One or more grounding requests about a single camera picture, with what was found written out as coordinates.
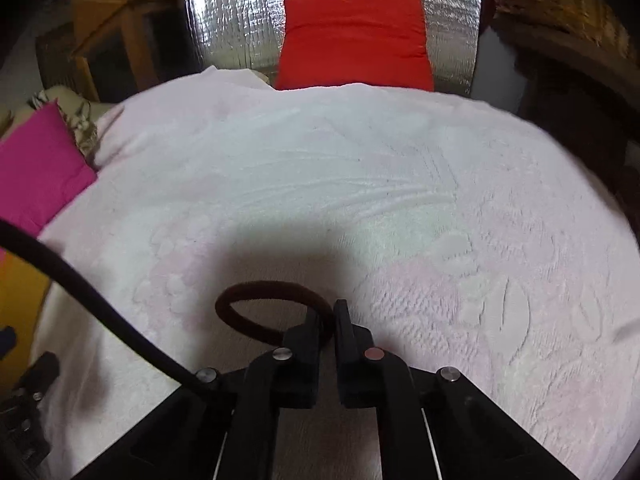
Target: yellow cushion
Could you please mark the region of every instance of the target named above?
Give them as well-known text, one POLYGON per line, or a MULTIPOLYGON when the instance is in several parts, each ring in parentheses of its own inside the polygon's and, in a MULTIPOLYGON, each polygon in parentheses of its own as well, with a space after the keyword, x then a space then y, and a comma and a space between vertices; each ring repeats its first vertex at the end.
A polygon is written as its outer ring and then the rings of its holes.
POLYGON ((33 333, 50 279, 13 254, 0 255, 0 326, 11 326, 18 344, 0 361, 0 394, 29 366, 33 333))

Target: brown elastic band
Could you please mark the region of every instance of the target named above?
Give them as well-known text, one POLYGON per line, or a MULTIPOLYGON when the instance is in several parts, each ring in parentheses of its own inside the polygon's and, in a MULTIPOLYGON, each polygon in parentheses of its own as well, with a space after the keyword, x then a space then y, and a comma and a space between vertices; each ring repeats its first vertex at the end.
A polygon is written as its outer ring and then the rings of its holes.
POLYGON ((245 282, 225 289, 216 300, 216 314, 231 328, 251 339, 269 345, 282 346, 284 332, 257 324, 240 316, 233 307, 236 301, 247 300, 287 300, 311 308, 318 313, 321 321, 320 346, 334 334, 334 313, 324 298, 297 283, 288 282, 245 282))

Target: red pillow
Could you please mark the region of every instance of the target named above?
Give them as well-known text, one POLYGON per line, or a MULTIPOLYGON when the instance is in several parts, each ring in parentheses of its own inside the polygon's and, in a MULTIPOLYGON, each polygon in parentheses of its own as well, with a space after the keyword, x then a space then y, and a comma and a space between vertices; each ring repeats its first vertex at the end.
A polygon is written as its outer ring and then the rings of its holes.
POLYGON ((422 0, 284 0, 275 87, 366 83, 433 91, 422 0))

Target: black cable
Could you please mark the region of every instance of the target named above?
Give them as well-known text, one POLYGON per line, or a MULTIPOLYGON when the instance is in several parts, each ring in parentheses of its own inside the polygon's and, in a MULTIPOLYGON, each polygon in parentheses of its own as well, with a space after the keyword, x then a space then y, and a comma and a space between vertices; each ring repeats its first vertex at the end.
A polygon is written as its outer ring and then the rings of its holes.
POLYGON ((0 248, 5 248, 57 282, 107 330, 162 373, 194 393, 206 394, 209 391, 194 374, 133 328, 87 280, 56 253, 2 219, 0 219, 0 248))

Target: bed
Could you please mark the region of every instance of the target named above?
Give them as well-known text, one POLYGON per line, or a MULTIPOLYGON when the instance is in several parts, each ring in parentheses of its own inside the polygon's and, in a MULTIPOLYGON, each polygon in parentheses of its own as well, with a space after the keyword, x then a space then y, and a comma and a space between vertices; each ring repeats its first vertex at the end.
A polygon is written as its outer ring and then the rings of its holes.
MULTIPOLYGON (((352 84, 278 92, 216 70, 98 122, 98 181, 41 240, 190 370, 268 347, 213 304, 287 280, 409 365, 453 365, 583 480, 640 438, 640 258, 602 185, 545 132, 485 104, 352 84)), ((243 310, 284 328, 303 312, 243 310)), ((84 467, 176 384, 60 288, 33 354, 62 373, 42 408, 50 478, 84 467)), ((380 478, 375 415, 338 406, 332 352, 310 412, 282 415, 274 478, 380 478)))

